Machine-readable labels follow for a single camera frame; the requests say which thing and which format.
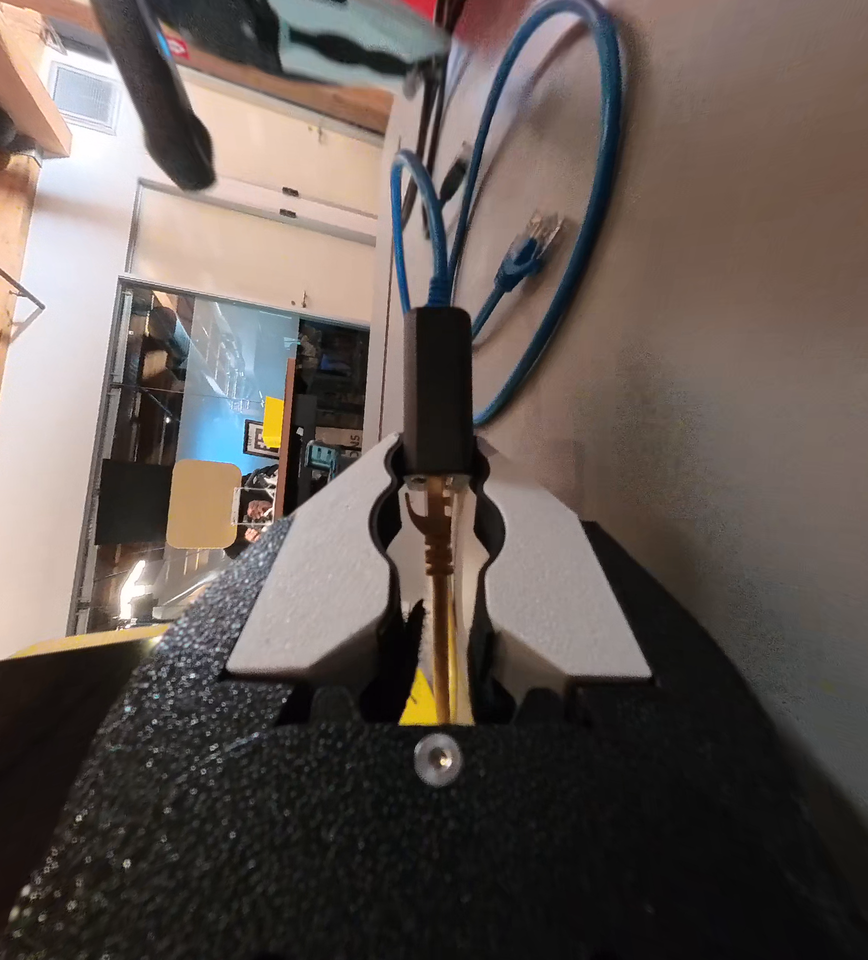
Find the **cream wall cabinet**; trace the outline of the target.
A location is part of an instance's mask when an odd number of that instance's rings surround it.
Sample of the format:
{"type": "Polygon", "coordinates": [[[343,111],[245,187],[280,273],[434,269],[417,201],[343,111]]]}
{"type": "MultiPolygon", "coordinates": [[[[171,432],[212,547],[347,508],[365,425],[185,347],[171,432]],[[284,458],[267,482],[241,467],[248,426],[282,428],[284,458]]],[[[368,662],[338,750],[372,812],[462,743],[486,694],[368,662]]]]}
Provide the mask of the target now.
{"type": "Polygon", "coordinates": [[[138,184],[128,273],[257,303],[327,307],[368,299],[382,140],[182,68],[212,138],[216,180],[186,193],[165,174],[138,184]]]}

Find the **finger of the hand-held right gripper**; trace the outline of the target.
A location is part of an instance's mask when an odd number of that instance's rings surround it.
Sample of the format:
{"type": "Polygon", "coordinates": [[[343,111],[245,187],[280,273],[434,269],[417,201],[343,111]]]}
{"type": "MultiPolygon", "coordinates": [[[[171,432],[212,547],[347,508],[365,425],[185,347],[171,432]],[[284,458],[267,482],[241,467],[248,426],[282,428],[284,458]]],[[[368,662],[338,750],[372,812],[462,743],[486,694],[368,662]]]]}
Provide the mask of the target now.
{"type": "Polygon", "coordinates": [[[413,6],[399,1],[268,1],[287,42],[340,61],[382,54],[419,61],[447,54],[450,35],[413,6]]]}
{"type": "Polygon", "coordinates": [[[415,69],[408,60],[343,34],[300,29],[281,29],[277,55],[284,75],[337,86],[397,85],[415,69]]]}

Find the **yellow sign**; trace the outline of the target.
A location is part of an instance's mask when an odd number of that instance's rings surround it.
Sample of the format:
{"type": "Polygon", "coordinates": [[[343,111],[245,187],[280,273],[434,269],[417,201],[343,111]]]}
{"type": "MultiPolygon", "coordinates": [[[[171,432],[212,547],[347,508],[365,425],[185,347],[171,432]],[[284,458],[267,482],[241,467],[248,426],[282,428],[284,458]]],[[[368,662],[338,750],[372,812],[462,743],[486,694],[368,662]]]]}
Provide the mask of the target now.
{"type": "Polygon", "coordinates": [[[293,414],[293,398],[277,398],[270,395],[264,398],[261,421],[261,441],[268,450],[281,451],[289,442],[293,414]]]}

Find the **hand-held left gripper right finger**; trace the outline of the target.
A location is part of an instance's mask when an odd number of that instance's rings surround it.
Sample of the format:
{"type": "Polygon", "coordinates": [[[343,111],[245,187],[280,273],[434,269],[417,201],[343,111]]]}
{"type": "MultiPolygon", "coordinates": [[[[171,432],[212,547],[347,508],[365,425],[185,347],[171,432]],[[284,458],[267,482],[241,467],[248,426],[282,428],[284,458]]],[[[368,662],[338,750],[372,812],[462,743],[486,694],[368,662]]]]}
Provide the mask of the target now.
{"type": "Polygon", "coordinates": [[[469,636],[475,722],[510,722],[532,691],[563,704],[599,683],[649,683],[651,667],[577,513],[477,439],[477,571],[469,636]]]}

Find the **wooden shelf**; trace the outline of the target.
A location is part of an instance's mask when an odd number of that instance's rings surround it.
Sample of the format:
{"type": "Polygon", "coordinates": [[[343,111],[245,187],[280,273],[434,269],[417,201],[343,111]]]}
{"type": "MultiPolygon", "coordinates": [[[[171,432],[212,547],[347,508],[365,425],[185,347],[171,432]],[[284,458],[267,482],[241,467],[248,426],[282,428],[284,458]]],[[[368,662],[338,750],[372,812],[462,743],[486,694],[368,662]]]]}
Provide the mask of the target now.
{"type": "Polygon", "coordinates": [[[50,157],[70,154],[71,133],[26,43],[42,44],[42,21],[25,8],[8,16],[0,6],[0,135],[31,141],[50,157]]]}

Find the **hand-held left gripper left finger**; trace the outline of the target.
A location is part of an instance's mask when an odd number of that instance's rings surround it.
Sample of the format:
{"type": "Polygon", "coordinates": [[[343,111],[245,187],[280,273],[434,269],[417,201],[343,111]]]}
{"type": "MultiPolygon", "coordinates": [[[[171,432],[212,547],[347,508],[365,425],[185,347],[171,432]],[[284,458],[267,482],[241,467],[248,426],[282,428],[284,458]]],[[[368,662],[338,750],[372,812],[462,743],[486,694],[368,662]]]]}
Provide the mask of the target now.
{"type": "Polygon", "coordinates": [[[367,722],[400,722],[423,650],[388,548],[402,528],[403,441],[392,433],[289,517],[225,664],[236,679],[343,689],[367,722]]]}

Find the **black box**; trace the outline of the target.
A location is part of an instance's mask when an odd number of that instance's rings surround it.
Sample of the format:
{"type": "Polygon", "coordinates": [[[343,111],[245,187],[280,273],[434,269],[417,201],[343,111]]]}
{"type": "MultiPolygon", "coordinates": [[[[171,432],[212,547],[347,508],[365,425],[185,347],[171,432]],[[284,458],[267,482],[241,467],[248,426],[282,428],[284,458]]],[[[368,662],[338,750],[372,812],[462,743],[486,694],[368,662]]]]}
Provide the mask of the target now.
{"type": "Polygon", "coordinates": [[[95,546],[166,542],[173,466],[104,459],[101,464],[95,546]]]}

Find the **white air vent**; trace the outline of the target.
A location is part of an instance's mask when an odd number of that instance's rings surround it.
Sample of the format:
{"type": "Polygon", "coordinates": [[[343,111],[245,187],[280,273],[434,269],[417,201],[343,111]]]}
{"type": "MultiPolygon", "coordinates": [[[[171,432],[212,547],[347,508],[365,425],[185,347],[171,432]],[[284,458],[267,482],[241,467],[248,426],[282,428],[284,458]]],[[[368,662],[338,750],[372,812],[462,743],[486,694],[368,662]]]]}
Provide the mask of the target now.
{"type": "Polygon", "coordinates": [[[49,71],[49,90],[66,120],[116,135],[120,86],[114,79],[55,61],[49,71]]]}

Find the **tan board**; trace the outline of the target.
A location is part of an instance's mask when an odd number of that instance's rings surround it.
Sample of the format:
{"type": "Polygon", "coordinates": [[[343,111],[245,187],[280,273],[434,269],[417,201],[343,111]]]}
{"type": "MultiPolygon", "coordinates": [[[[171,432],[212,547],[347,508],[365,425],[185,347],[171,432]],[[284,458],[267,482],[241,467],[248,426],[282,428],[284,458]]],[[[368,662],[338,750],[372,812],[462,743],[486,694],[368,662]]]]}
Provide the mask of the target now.
{"type": "Polygon", "coordinates": [[[235,463],[176,461],[167,512],[167,546],[182,550],[229,548],[237,538],[241,478],[235,463]]]}

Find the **glass door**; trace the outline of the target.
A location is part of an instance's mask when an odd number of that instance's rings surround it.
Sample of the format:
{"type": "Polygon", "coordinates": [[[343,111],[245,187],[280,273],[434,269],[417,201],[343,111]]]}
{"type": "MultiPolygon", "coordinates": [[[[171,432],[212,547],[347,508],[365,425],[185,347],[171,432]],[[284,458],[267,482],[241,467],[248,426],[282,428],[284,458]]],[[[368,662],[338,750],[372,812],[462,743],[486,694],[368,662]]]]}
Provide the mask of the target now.
{"type": "Polygon", "coordinates": [[[366,326],[181,290],[121,282],[67,627],[93,633],[177,619],[282,513],[359,456],[366,326]],[[289,441],[261,440],[264,399],[293,399],[289,441]],[[93,542],[102,461],[236,464],[228,548],[93,542]]]}

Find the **black network adapter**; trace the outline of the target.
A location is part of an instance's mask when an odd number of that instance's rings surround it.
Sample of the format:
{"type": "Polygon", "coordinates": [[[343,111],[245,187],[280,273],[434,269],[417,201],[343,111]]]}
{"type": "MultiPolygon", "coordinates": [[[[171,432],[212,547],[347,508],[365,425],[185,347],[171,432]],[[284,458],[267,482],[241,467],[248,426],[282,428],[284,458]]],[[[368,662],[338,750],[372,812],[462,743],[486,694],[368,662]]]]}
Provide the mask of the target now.
{"type": "Polygon", "coordinates": [[[405,476],[469,475],[475,462],[473,339],[460,308],[422,306],[404,317],[405,476]]]}

